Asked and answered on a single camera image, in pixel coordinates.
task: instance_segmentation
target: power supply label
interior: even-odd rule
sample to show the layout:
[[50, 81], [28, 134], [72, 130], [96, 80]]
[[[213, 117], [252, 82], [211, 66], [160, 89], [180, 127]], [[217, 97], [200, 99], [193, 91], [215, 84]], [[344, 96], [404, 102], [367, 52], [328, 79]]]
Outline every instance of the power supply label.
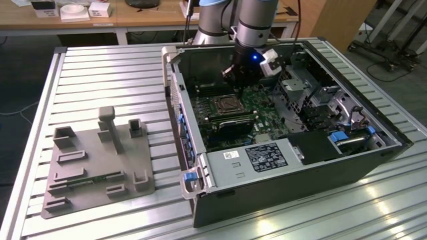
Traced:
[[256, 172], [264, 172], [288, 165], [276, 143], [245, 148]]

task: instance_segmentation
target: wooden desk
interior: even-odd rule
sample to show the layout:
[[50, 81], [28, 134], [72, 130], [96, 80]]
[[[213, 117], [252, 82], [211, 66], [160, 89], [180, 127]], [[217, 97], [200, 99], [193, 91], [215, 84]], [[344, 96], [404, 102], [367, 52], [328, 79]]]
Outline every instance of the wooden desk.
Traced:
[[108, 1], [112, 7], [111, 17], [90, 17], [89, 21], [61, 22], [60, 17], [36, 17], [30, 5], [18, 7], [10, 0], [0, 0], [0, 30], [113, 27], [117, 25], [116, 1], [120, 0]]
[[[179, 0], [160, 0], [160, 6], [139, 11], [136, 8], [127, 5], [124, 0], [117, 0], [117, 26], [173, 26], [185, 25], [185, 18], [183, 16]], [[299, 17], [291, 16], [287, 13], [276, 15], [273, 22], [288, 23], [297, 22]]]
[[[159, 7], [144, 9], [143, 11], [127, 5], [124, 0], [117, 0], [116, 12], [117, 26], [125, 27], [128, 32], [183, 30], [185, 26], [180, 0], [160, 0]], [[283, 28], [281, 38], [292, 36], [297, 21], [297, 16], [291, 16], [287, 13], [276, 15], [272, 27]], [[197, 24], [199, 21], [192, 20], [189, 29], [196, 30]], [[124, 42], [125, 39], [119, 39], [119, 44]]]
[[[115, 33], [119, 45], [127, 45], [127, 32], [183, 30], [185, 18], [179, 0], [160, 0], [160, 6], [139, 11], [125, 0], [109, 0], [109, 18], [92, 17], [89, 21], [61, 22], [58, 17], [37, 18], [32, 6], [17, 7], [10, 0], [0, 0], [0, 36]], [[289, 38], [297, 16], [277, 14], [273, 27], [284, 28], [281, 38]], [[191, 21], [189, 29], [197, 29]]]

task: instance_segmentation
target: barcode sticker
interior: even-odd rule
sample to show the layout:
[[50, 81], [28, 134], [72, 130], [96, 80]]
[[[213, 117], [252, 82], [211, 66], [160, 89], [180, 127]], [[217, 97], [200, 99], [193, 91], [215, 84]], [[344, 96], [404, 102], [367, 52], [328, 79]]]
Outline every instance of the barcode sticker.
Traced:
[[113, 23], [93, 23], [93, 27], [113, 26]]
[[224, 158], [225, 159], [233, 159], [239, 157], [239, 152], [237, 151], [229, 151], [224, 152]]

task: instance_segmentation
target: green circuit board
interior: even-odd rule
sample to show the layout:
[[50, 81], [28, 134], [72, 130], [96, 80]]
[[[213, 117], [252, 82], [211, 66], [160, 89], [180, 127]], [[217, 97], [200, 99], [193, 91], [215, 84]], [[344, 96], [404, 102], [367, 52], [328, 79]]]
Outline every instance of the green circuit board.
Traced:
[[[191, 99], [207, 152], [276, 140], [288, 134], [289, 131], [269, 96], [271, 90], [255, 86], [244, 89], [240, 99], [235, 94]], [[253, 128], [248, 134], [235, 139], [212, 140], [212, 134], [220, 128], [221, 123], [244, 120], [253, 122]]]

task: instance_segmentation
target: cpu socket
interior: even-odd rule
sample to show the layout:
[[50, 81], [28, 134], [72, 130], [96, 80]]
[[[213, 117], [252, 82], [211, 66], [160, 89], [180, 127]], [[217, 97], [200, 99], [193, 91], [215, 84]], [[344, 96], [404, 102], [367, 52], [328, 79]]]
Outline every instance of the cpu socket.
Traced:
[[213, 99], [213, 102], [220, 115], [239, 114], [244, 112], [244, 107], [236, 95], [219, 96]]

